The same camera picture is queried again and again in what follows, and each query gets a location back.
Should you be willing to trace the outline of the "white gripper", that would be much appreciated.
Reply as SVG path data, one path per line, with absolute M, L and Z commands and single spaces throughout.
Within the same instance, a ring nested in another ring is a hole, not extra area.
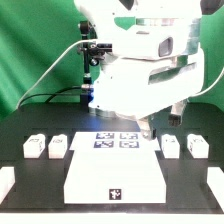
M 174 104 L 168 121 L 171 126 L 180 126 L 187 105 L 185 99 L 203 86 L 203 50 L 189 55 L 185 66 L 178 66 L 177 62 L 176 57 L 148 61 L 107 56 L 94 82 L 90 111 L 106 117 L 139 119 L 142 136 L 154 140 L 156 129 L 146 116 Z

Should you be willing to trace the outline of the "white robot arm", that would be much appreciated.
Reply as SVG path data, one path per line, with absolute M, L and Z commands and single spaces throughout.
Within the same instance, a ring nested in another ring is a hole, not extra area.
M 89 109 L 137 122 L 151 140 L 148 118 L 171 109 L 182 121 L 186 101 L 204 81 L 199 34 L 201 0 L 74 0 L 96 38 L 88 53 L 100 73 Z

